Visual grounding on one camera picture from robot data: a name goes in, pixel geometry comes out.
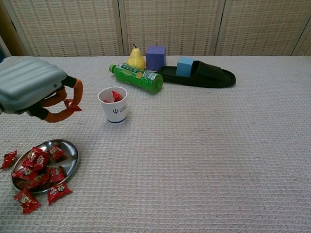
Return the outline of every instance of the black slipper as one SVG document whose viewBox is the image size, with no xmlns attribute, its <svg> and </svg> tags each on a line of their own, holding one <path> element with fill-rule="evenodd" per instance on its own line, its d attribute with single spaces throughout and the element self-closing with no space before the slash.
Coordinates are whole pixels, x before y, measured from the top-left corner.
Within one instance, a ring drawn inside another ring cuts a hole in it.
<svg viewBox="0 0 311 233">
<path fill-rule="evenodd" d="M 233 73 L 201 61 L 194 61 L 190 77 L 176 76 L 177 67 L 162 67 L 157 73 L 163 76 L 164 82 L 187 86 L 207 88 L 225 88 L 236 83 Z"/>
</svg>

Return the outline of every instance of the stainless steel plate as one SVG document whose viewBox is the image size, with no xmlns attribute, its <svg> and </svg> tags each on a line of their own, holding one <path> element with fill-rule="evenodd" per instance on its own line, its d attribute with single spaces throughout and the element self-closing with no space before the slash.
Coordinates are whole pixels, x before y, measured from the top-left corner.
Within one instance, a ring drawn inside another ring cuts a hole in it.
<svg viewBox="0 0 311 233">
<path fill-rule="evenodd" d="M 47 167 L 62 166 L 64 168 L 64 171 L 66 172 L 66 175 L 67 175 L 66 178 L 63 180 L 63 181 L 65 181 L 73 174 L 73 172 L 77 168 L 77 165 L 78 165 L 78 162 L 80 159 L 80 157 L 78 156 L 78 150 L 71 142 L 66 141 L 66 140 L 62 140 L 62 139 L 55 139 L 55 140 L 51 140 L 51 141 L 46 141 L 46 142 L 41 143 L 40 145 L 37 145 L 36 147 L 39 147 L 42 150 L 44 150 L 45 152 L 47 152 L 48 149 L 51 148 L 53 145 L 57 145 L 60 149 L 64 150 L 65 153 L 57 160 L 57 163 L 53 160 L 52 156 L 50 155 L 50 161 L 49 161 Z M 30 152 L 30 150 L 27 151 L 23 156 L 21 156 L 20 159 L 16 162 L 16 164 L 12 170 L 12 174 L 22 168 L 22 163 L 26 159 L 27 154 Z M 44 173 L 45 171 L 46 171 L 45 169 L 40 171 L 40 174 Z M 43 186 L 31 190 L 31 193 L 34 193 L 34 194 L 45 193 L 52 186 L 54 186 L 58 183 L 61 183 L 63 181 L 60 181 L 57 183 L 47 182 Z M 23 180 L 20 178 L 13 178 L 13 177 L 12 177 L 12 182 L 13 182 L 13 185 L 17 191 L 22 190 L 25 187 L 25 185 L 29 183 L 29 181 L 26 181 L 26 180 Z"/>
</svg>

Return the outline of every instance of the blue cube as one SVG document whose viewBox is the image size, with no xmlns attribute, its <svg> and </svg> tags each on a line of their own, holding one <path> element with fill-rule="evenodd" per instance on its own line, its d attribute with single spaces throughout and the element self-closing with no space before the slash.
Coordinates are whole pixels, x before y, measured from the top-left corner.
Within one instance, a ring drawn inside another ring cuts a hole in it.
<svg viewBox="0 0 311 233">
<path fill-rule="evenodd" d="M 148 46 L 146 51 L 146 70 L 158 71 L 165 66 L 166 47 Z"/>
<path fill-rule="evenodd" d="M 177 63 L 176 76 L 190 77 L 193 59 L 181 57 Z"/>
</svg>

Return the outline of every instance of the white paper cup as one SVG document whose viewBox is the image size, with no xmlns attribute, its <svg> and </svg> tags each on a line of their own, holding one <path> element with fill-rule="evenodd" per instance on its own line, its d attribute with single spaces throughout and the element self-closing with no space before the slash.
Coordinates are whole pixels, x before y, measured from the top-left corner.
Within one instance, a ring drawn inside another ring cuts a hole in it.
<svg viewBox="0 0 311 233">
<path fill-rule="evenodd" d="M 118 102 L 113 102 L 114 98 L 112 95 L 112 91 L 119 93 L 123 97 L 123 99 Z M 124 88 L 118 86 L 109 87 L 105 90 L 102 90 L 98 94 L 98 99 L 102 103 L 105 115 L 109 123 L 113 125 L 121 125 L 126 121 L 127 92 Z"/>
</svg>

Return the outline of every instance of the plastic bottle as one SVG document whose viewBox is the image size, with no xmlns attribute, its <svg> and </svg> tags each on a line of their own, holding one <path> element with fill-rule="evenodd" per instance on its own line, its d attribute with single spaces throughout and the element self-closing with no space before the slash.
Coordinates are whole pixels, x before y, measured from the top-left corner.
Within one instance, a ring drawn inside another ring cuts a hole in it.
<svg viewBox="0 0 311 233">
<path fill-rule="evenodd" d="M 163 77 L 161 74 L 140 70 L 126 63 L 111 65 L 109 71 L 124 83 L 138 86 L 151 93 L 158 93 L 162 89 Z"/>
</svg>

